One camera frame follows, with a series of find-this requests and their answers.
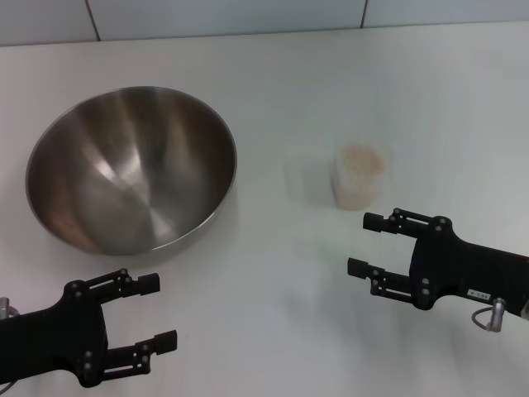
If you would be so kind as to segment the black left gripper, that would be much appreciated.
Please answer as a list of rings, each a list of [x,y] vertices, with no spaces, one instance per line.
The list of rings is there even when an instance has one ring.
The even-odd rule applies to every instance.
[[[1,383],[68,371],[81,386],[103,382],[103,375],[146,375],[152,355],[173,352],[176,330],[128,347],[107,350],[101,304],[160,291],[157,273],[136,280],[127,269],[68,283],[60,300],[47,309],[1,321]]]

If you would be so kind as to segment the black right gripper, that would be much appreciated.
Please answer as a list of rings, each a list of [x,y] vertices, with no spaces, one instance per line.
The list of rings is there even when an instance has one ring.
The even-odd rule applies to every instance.
[[[428,217],[400,208],[384,218],[365,213],[363,229],[417,239],[409,277],[388,272],[366,261],[349,258],[347,273],[369,280],[370,293],[431,309],[445,296],[491,304],[505,301],[505,310],[528,317],[528,258],[469,243],[459,238],[448,218]]]

